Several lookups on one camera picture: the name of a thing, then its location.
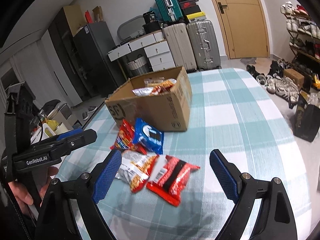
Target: human hand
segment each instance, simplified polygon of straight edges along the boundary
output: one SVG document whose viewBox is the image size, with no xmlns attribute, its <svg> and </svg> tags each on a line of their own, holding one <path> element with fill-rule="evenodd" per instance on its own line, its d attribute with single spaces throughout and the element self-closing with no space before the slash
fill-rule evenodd
<svg viewBox="0 0 320 240">
<path fill-rule="evenodd" d="M 51 181 L 50 176 L 56 175 L 58 173 L 58 171 L 59 171 L 59 169 L 56 167 L 49 167 L 48 168 L 47 183 L 39 191 L 39 195 L 42 199 L 44 198 L 45 192 L 47 191 L 47 189 L 49 187 L 49 184 Z M 19 204 L 19 207 L 20 207 L 22 213 L 25 215 L 28 215 L 29 211 L 28 211 L 26 204 L 32 205 L 33 199 L 31 197 L 30 193 L 28 192 L 27 188 L 23 184 L 21 184 L 17 181 L 12 181 L 12 182 L 9 182 L 8 184 L 9 184 L 9 187 L 11 188 L 13 195 L 15 196 L 15 198 Z"/>
</svg>

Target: wooden door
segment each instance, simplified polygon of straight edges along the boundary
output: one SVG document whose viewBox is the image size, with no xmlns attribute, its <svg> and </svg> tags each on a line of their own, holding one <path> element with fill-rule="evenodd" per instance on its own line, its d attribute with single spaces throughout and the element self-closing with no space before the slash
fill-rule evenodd
<svg viewBox="0 0 320 240">
<path fill-rule="evenodd" d="M 221 15 L 230 58 L 268 57 L 265 19 L 259 0 L 212 0 Z"/>
</svg>

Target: oreo cookie package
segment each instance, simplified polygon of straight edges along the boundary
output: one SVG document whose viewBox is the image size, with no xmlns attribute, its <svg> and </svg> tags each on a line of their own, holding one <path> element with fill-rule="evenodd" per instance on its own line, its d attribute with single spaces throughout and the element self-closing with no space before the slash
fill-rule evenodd
<svg viewBox="0 0 320 240">
<path fill-rule="evenodd" d="M 147 150 L 162 154 L 164 132 L 147 124 L 141 118 L 136 119 L 133 143 L 142 144 Z"/>
</svg>

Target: bed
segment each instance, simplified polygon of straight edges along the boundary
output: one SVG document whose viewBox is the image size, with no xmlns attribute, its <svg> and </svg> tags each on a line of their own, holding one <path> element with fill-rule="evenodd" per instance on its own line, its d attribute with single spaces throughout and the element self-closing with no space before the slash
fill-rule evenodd
<svg viewBox="0 0 320 240">
<path fill-rule="evenodd" d="M 127 184 L 115 179 L 98 207 L 116 238 L 214 239 L 234 206 L 209 165 L 210 152 L 219 149 L 241 172 L 249 172 L 256 179 L 282 180 L 295 216 L 298 239 L 305 240 L 311 224 L 306 168 L 292 131 L 268 94 L 241 69 L 210 70 L 188 76 L 193 93 L 188 130 L 166 132 L 163 147 L 164 154 L 201 168 L 191 174 L 178 207 L 146 188 L 131 194 Z M 76 179 L 102 162 L 118 133 L 105 106 L 87 129 L 94 129 L 98 138 L 65 158 L 57 175 L 61 181 Z M 260 201 L 255 201 L 242 239 L 250 237 Z M 76 209 L 75 214 L 83 239 L 90 239 Z"/>
</svg>

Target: cardboard box on floor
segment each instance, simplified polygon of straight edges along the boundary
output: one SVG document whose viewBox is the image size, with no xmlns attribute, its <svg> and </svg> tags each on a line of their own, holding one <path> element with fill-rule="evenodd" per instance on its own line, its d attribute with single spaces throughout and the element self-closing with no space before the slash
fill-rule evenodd
<svg viewBox="0 0 320 240">
<path fill-rule="evenodd" d="M 304 83 L 304 76 L 299 72 L 295 71 L 292 68 L 287 68 L 283 71 L 283 76 L 291 78 L 292 81 L 297 85 L 299 90 L 302 88 Z"/>
<path fill-rule="evenodd" d="M 132 90 L 145 87 L 144 79 L 174 78 L 177 83 L 170 92 L 157 96 L 137 97 Z M 129 79 L 119 87 L 105 104 L 113 119 L 120 126 L 122 119 L 132 125 L 137 117 L 160 131 L 186 131 L 190 117 L 192 90 L 184 67 L 147 73 Z"/>
</svg>

